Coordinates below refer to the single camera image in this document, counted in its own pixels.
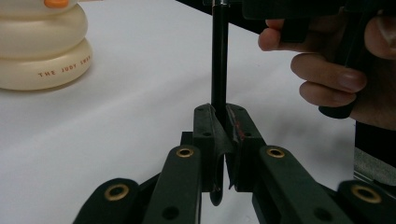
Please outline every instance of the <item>orange object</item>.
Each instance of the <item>orange object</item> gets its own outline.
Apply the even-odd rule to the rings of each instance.
[[[44,5],[51,8],[64,8],[69,5],[69,0],[44,0]]]

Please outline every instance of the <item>black metal rod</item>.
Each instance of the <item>black metal rod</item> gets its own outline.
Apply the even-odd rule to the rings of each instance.
[[[212,101],[221,125],[226,121],[227,52],[229,5],[218,4],[212,8]]]

